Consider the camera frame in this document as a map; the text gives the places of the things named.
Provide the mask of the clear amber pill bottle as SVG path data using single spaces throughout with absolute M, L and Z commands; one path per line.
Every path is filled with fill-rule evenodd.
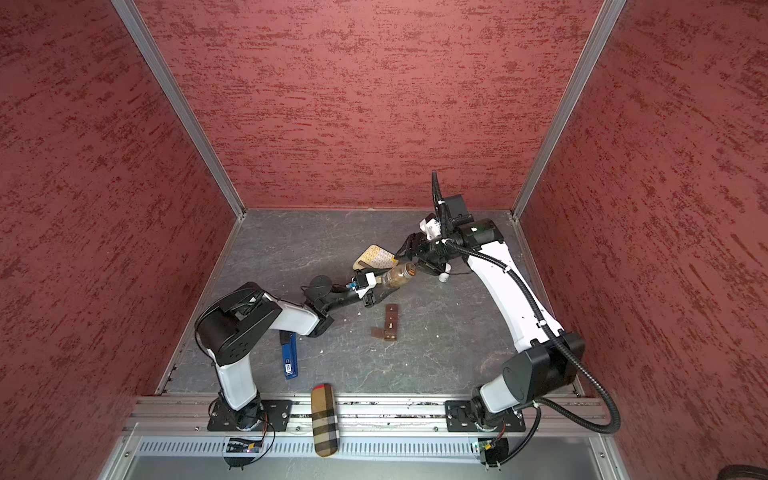
M 381 285 L 387 289 L 398 289 L 417 275 L 417 269 L 411 262 L 398 264 L 381 277 Z

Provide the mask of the brown weekly pill organizer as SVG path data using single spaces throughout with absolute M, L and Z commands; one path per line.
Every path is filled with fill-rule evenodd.
M 385 320 L 383 327 L 373 327 L 371 335 L 374 338 L 388 342 L 394 342 L 398 336 L 399 306 L 387 304 L 385 308 Z

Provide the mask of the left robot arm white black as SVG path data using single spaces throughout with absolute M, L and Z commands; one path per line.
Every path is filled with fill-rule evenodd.
M 346 284 L 326 275 L 314 277 L 302 288 L 301 304 L 282 300 L 255 282 L 214 302 L 195 321 L 195 338 L 215 365 L 221 401 L 234 413 L 257 405 L 250 354 L 267 331 L 319 337 L 334 322 L 333 310 L 358 302 L 370 308 L 398 289 L 385 284 L 382 270 L 367 269 Z

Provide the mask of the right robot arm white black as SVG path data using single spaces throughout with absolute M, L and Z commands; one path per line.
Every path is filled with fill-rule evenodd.
M 406 238 L 394 257 L 414 261 L 424 272 L 443 277 L 449 275 L 451 260 L 463 259 L 488 290 L 512 336 L 515 354 L 496 378 L 476 389 L 473 416 L 490 418 L 571 384 L 578 370 L 556 343 L 580 359 L 584 340 L 575 332 L 566 332 L 544 309 L 514 265 L 495 223 L 483 219 L 459 225 L 448 234 L 449 243 L 437 237 L 440 227 L 434 215 L 424 219 L 420 228 Z

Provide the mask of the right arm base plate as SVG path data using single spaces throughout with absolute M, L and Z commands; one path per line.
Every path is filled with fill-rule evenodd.
M 447 430 L 456 432 L 522 433 L 526 430 L 521 414 L 509 408 L 490 413 L 479 397 L 471 400 L 448 400 L 444 403 Z

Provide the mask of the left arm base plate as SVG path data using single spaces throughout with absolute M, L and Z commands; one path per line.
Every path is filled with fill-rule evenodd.
M 291 400 L 260 400 L 234 410 L 224 399 L 217 398 L 209 408 L 207 430 L 210 432 L 256 432 L 267 429 L 284 432 L 291 417 Z

